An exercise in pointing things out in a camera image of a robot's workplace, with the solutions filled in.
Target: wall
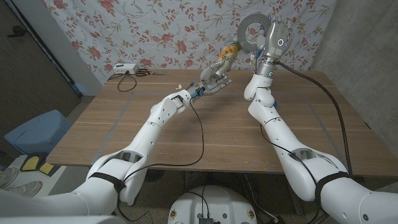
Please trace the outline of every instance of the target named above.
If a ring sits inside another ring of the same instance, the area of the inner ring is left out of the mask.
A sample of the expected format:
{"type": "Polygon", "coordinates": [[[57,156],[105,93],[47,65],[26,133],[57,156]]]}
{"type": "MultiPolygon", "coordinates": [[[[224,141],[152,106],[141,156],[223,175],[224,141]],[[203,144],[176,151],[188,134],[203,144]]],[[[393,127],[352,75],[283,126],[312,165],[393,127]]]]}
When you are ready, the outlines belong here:
{"type": "MultiPolygon", "coordinates": [[[[308,70],[336,0],[42,2],[104,84],[115,63],[136,63],[148,69],[204,69],[218,59],[224,42],[236,37],[243,19],[258,12],[292,19],[294,38],[282,60],[295,69],[308,70]]],[[[262,32],[259,24],[245,28],[251,40],[262,32]]],[[[249,62],[250,56],[240,52],[232,68],[250,69],[249,62]]]]}
{"type": "Polygon", "coordinates": [[[13,0],[51,53],[67,71],[83,95],[93,96],[102,89],[101,83],[71,46],[41,1],[13,0]]]}
{"type": "Polygon", "coordinates": [[[328,76],[395,156],[397,57],[398,1],[340,0],[312,65],[328,76]]]}

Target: black cable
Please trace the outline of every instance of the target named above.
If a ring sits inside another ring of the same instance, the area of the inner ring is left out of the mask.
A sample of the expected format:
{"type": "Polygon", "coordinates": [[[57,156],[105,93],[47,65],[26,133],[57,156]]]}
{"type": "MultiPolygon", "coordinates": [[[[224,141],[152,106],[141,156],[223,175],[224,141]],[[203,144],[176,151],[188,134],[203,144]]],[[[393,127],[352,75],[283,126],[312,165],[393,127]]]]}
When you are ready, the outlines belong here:
{"type": "Polygon", "coordinates": [[[254,194],[253,194],[253,190],[252,190],[250,181],[249,181],[249,179],[248,179],[248,177],[247,177],[246,174],[244,174],[244,177],[246,178],[246,182],[249,184],[250,193],[251,193],[251,196],[252,196],[252,199],[253,199],[254,204],[257,206],[258,209],[260,209],[262,212],[264,212],[264,214],[266,214],[266,215],[269,217],[270,220],[273,220],[274,222],[278,223],[279,220],[278,220],[278,218],[277,218],[276,216],[273,216],[273,214],[267,212],[265,209],[263,209],[263,208],[260,206],[259,203],[256,202],[256,199],[254,198],[254,194]]]}
{"type": "Polygon", "coordinates": [[[133,74],[129,74],[129,71],[127,70],[127,71],[125,72],[125,74],[122,74],[122,75],[113,74],[112,76],[110,76],[110,78],[108,79],[108,81],[109,81],[109,80],[112,80],[112,79],[115,79],[115,78],[123,77],[123,78],[119,81],[119,83],[118,83],[118,90],[119,90],[119,91],[131,91],[131,90],[133,90],[133,89],[137,86],[137,80],[136,80],[132,75],[133,75],[133,74]],[[120,84],[122,84],[123,80],[124,80],[126,77],[132,78],[132,79],[134,80],[135,84],[134,84],[134,86],[133,86],[132,88],[130,88],[130,89],[128,89],[128,90],[121,90],[121,89],[120,89],[120,84]]]}
{"type": "Polygon", "coordinates": [[[201,150],[201,155],[200,155],[200,157],[199,157],[195,162],[191,162],[191,163],[189,163],[189,164],[162,164],[162,163],[158,163],[158,164],[146,165],[146,166],[143,166],[143,167],[141,167],[141,168],[139,168],[139,169],[136,169],[135,171],[133,171],[132,173],[130,173],[129,175],[127,175],[127,177],[124,178],[123,182],[125,182],[130,176],[132,176],[132,175],[135,174],[136,172],[138,172],[138,171],[140,171],[140,170],[143,170],[143,169],[146,169],[146,168],[148,168],[148,167],[152,167],[152,166],[175,166],[175,167],[191,166],[191,165],[194,165],[194,164],[198,163],[198,162],[201,160],[201,158],[203,157],[203,153],[205,153],[205,139],[204,139],[204,137],[203,137],[203,126],[202,126],[202,124],[201,124],[201,120],[200,120],[200,118],[199,118],[198,113],[195,111],[194,107],[192,106],[192,98],[191,98],[191,100],[189,101],[189,104],[191,105],[192,110],[193,110],[193,112],[195,112],[195,114],[196,114],[196,116],[197,116],[197,118],[198,118],[198,120],[199,120],[199,123],[200,123],[201,141],[202,141],[202,150],[201,150]]]}
{"type": "MultiPolygon", "coordinates": [[[[299,162],[301,162],[301,164],[304,166],[304,168],[305,168],[305,169],[308,171],[308,173],[310,174],[310,176],[311,176],[311,178],[312,178],[312,180],[313,180],[313,183],[314,183],[315,185],[317,185],[317,181],[315,180],[314,176],[312,175],[310,169],[305,165],[305,163],[304,163],[298,156],[296,156],[296,154],[294,154],[293,152],[290,152],[289,150],[285,149],[285,148],[282,147],[282,146],[278,146],[277,144],[274,144],[274,143],[270,142],[270,140],[268,140],[268,139],[266,138],[266,136],[264,135],[264,132],[262,132],[262,125],[261,125],[261,124],[260,124],[260,130],[261,130],[262,137],[263,137],[268,143],[270,143],[270,144],[273,145],[273,146],[276,146],[276,147],[279,147],[279,148],[285,150],[285,151],[288,152],[290,155],[292,155],[294,159],[296,159],[296,160],[298,160],[299,162]]],[[[308,224],[312,224],[312,223],[315,221],[315,219],[318,217],[318,214],[319,214],[319,211],[320,211],[320,207],[319,207],[318,203],[316,203],[316,205],[317,205],[317,207],[318,207],[317,213],[316,213],[315,216],[312,218],[312,220],[311,220],[310,222],[308,222],[308,224]]]]}
{"type": "Polygon", "coordinates": [[[254,69],[255,69],[254,72],[255,72],[256,74],[257,74],[257,59],[258,59],[258,58],[256,57],[256,66],[254,67],[254,69]]]}
{"type": "Polygon", "coordinates": [[[314,223],[314,221],[317,219],[317,217],[318,217],[318,215],[319,215],[319,211],[320,211],[320,207],[319,207],[318,203],[317,203],[317,207],[318,207],[317,213],[316,213],[315,216],[311,219],[311,221],[309,221],[307,224],[312,224],[312,223],[314,223]]]}
{"type": "MultiPolygon", "coordinates": [[[[206,207],[207,207],[207,218],[209,218],[209,217],[210,217],[210,214],[209,214],[209,206],[208,206],[208,204],[207,204],[207,201],[206,201],[206,199],[205,199],[205,198],[203,198],[203,196],[201,196],[200,194],[196,194],[195,192],[186,192],[186,193],[190,193],[190,194],[197,195],[197,196],[201,197],[201,199],[202,199],[202,200],[204,200],[204,201],[205,201],[205,203],[206,203],[206,207]]],[[[202,217],[202,218],[204,218],[204,216],[203,216],[203,206],[202,206],[201,217],[202,217]]]]}
{"type": "MultiPolygon", "coordinates": [[[[203,200],[205,199],[203,197],[203,194],[205,193],[205,188],[206,188],[206,185],[207,185],[207,178],[208,177],[209,177],[209,173],[207,173],[206,182],[205,182],[205,185],[203,186],[203,190],[201,191],[201,216],[202,216],[202,218],[203,218],[203,200]]],[[[208,209],[208,207],[207,207],[207,218],[209,218],[209,209],[208,209]]]]}
{"type": "MultiPolygon", "coordinates": [[[[135,174],[136,172],[138,172],[138,171],[140,171],[140,170],[143,170],[143,169],[146,169],[146,168],[148,168],[148,167],[152,167],[152,166],[176,166],[176,167],[191,166],[191,165],[194,165],[194,164],[198,163],[198,162],[202,159],[203,154],[205,153],[205,138],[203,137],[203,126],[202,126],[202,123],[201,123],[201,120],[200,120],[200,117],[199,117],[197,111],[196,111],[196,110],[194,109],[194,107],[192,106],[192,98],[191,98],[191,100],[189,101],[189,104],[191,105],[192,110],[193,110],[193,112],[195,112],[195,114],[196,114],[196,116],[197,116],[197,118],[198,118],[198,120],[199,120],[199,123],[200,123],[200,129],[201,129],[201,145],[202,145],[202,148],[201,148],[201,155],[200,155],[199,159],[197,159],[195,162],[191,162],[191,163],[189,163],[189,164],[161,164],[161,163],[158,163],[158,164],[150,164],[150,165],[147,165],[147,166],[143,166],[143,167],[141,167],[141,168],[139,168],[139,169],[136,169],[135,171],[133,171],[133,172],[130,173],[129,175],[127,175],[127,177],[124,178],[123,183],[125,183],[125,182],[127,181],[127,179],[128,179],[130,176],[132,176],[133,174],[135,174]]],[[[127,216],[125,216],[125,214],[123,214],[123,212],[121,211],[121,209],[120,209],[120,194],[118,194],[118,202],[117,202],[116,207],[118,208],[118,210],[119,210],[120,214],[123,216],[123,218],[125,218],[127,221],[134,222],[134,221],[130,220],[127,216]]]]}
{"type": "Polygon", "coordinates": [[[338,119],[340,121],[340,125],[341,125],[341,132],[343,133],[343,141],[344,141],[344,149],[345,149],[345,154],[346,154],[346,160],[347,160],[347,169],[348,169],[348,174],[349,175],[353,175],[353,168],[351,166],[351,159],[349,158],[349,150],[348,150],[348,141],[347,141],[347,134],[346,134],[346,128],[344,125],[344,121],[343,121],[343,115],[341,115],[341,111],[340,111],[340,107],[338,106],[338,103],[336,101],[336,99],[333,97],[333,95],[318,81],[314,80],[311,77],[308,77],[298,71],[295,71],[294,69],[291,69],[289,66],[285,65],[284,63],[280,62],[280,61],[275,61],[275,64],[278,64],[284,68],[286,68],[288,71],[302,77],[305,78],[306,80],[316,84],[317,86],[319,86],[330,98],[330,100],[333,102],[336,110],[337,110],[337,115],[338,115],[338,119]]]}
{"type": "Polygon", "coordinates": [[[256,218],[259,219],[262,224],[264,224],[264,221],[262,221],[262,219],[258,215],[256,215],[256,218]]]}
{"type": "Polygon", "coordinates": [[[203,198],[203,194],[205,193],[205,188],[206,188],[206,185],[203,186],[203,190],[201,191],[201,216],[202,216],[202,218],[203,218],[203,200],[205,199],[205,198],[203,198]]]}
{"type": "Polygon", "coordinates": [[[274,143],[270,142],[270,140],[268,140],[268,139],[266,138],[266,136],[264,135],[264,133],[262,132],[262,125],[261,125],[261,124],[260,124],[260,130],[261,130],[262,137],[263,137],[268,143],[270,143],[270,144],[273,145],[273,146],[276,146],[276,147],[279,147],[279,148],[285,150],[286,152],[290,153],[290,155],[293,156],[293,158],[294,158],[295,160],[298,160],[299,162],[301,162],[301,164],[304,166],[304,168],[305,168],[305,169],[308,171],[308,173],[310,174],[310,176],[311,176],[311,178],[312,178],[312,180],[313,180],[313,183],[314,183],[315,185],[317,184],[317,181],[315,180],[314,176],[312,175],[310,169],[305,165],[305,163],[304,163],[299,157],[296,156],[296,154],[294,154],[293,152],[290,152],[289,150],[285,149],[285,148],[282,147],[282,146],[278,146],[277,144],[274,144],[274,143]]]}
{"type": "Polygon", "coordinates": [[[152,221],[152,224],[154,223],[154,220],[152,219],[152,215],[150,214],[150,211],[146,211],[146,213],[144,213],[143,215],[141,215],[139,218],[136,218],[135,220],[131,220],[130,218],[128,218],[125,214],[123,214],[123,212],[120,210],[120,207],[118,206],[118,210],[119,213],[123,216],[123,218],[125,218],[127,221],[129,222],[136,222],[138,220],[140,220],[142,217],[144,217],[147,213],[149,213],[150,216],[150,220],[152,221]]]}
{"type": "Polygon", "coordinates": [[[182,193],[185,192],[185,170],[182,171],[182,178],[184,179],[184,188],[182,189],[182,193]]]}
{"type": "Polygon", "coordinates": [[[243,197],[246,198],[246,192],[245,192],[245,190],[244,190],[244,188],[246,188],[246,186],[243,185],[243,183],[242,183],[241,179],[239,178],[239,176],[238,176],[236,173],[233,173],[233,172],[229,172],[229,174],[231,174],[232,176],[234,176],[235,179],[238,181],[239,186],[240,186],[241,191],[242,191],[242,194],[243,194],[243,197]]]}
{"type": "Polygon", "coordinates": [[[317,218],[313,224],[321,224],[323,223],[323,221],[325,221],[327,218],[329,217],[329,214],[327,214],[326,212],[323,213],[321,216],[319,216],[319,218],[317,218]]]}

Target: yellow object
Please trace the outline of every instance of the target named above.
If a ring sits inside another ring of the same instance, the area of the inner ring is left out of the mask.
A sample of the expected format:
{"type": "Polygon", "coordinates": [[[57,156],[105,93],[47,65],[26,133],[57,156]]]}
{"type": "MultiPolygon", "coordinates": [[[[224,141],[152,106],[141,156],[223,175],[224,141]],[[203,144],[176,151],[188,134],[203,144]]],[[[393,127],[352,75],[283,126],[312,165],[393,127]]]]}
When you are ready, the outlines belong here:
{"type": "Polygon", "coordinates": [[[46,162],[45,164],[43,164],[41,167],[40,167],[40,169],[39,169],[39,171],[41,171],[41,172],[43,172],[44,174],[49,174],[50,173],[50,171],[52,170],[54,168],[54,166],[53,165],[51,165],[51,164],[49,164],[48,162],[46,162]]]}
{"type": "Polygon", "coordinates": [[[36,170],[37,163],[39,162],[39,157],[38,156],[32,156],[26,161],[24,164],[22,171],[27,171],[27,170],[36,170]]]}
{"type": "Polygon", "coordinates": [[[231,55],[231,54],[233,54],[235,52],[239,52],[240,50],[241,50],[241,45],[240,44],[226,46],[224,48],[224,50],[220,53],[220,56],[218,57],[218,60],[220,60],[225,55],[231,55]]]}

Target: black strap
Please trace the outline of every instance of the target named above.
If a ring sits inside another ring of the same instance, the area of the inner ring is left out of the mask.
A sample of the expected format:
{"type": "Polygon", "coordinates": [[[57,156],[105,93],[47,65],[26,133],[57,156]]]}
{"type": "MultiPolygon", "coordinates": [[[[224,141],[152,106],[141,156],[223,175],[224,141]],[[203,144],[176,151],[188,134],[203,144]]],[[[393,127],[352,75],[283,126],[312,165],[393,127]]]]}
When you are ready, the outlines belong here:
{"type": "Polygon", "coordinates": [[[321,204],[321,191],[323,186],[325,186],[325,184],[331,182],[332,180],[336,180],[342,177],[347,177],[347,178],[351,178],[349,176],[349,174],[347,174],[346,172],[338,172],[335,174],[330,174],[322,179],[320,179],[316,186],[315,186],[315,201],[320,205],[321,204]]]}
{"type": "Polygon", "coordinates": [[[97,177],[97,178],[101,178],[104,180],[107,180],[109,182],[111,182],[113,184],[113,187],[115,188],[115,190],[117,191],[118,194],[120,194],[120,191],[122,191],[123,188],[126,187],[126,185],[124,184],[123,181],[108,175],[108,174],[103,174],[103,173],[99,173],[99,172],[95,172],[93,175],[91,175],[89,178],[92,177],[97,177]]]}

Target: orange object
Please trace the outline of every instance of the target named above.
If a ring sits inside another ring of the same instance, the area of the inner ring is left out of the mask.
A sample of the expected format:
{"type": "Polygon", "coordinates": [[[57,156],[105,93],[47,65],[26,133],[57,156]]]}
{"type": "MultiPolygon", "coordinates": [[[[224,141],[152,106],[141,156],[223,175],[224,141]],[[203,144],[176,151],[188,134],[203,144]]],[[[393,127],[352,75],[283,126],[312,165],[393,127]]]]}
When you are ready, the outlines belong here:
{"type": "Polygon", "coordinates": [[[218,57],[218,60],[220,60],[225,55],[230,55],[230,54],[233,54],[235,52],[239,52],[240,50],[241,50],[241,45],[240,44],[226,46],[223,49],[223,51],[220,53],[220,56],[218,57]]]}

